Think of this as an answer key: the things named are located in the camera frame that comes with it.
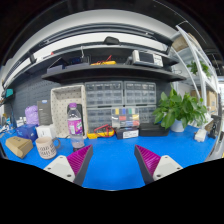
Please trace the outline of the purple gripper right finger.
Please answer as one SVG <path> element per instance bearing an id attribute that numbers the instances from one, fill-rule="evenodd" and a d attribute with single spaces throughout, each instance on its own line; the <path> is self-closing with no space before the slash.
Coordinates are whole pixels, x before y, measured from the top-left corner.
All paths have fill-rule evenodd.
<path id="1" fill-rule="evenodd" d="M 139 145 L 135 146 L 134 155 L 145 184 L 150 184 L 182 169 L 182 166 L 170 156 L 159 156 Z"/>

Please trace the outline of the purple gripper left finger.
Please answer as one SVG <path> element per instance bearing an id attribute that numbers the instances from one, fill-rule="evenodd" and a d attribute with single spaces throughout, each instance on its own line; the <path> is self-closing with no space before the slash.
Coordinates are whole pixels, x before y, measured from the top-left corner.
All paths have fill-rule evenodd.
<path id="1" fill-rule="evenodd" d="M 88 145 L 69 156 L 58 156 L 44 170 L 81 186 L 92 156 L 93 146 Z"/>

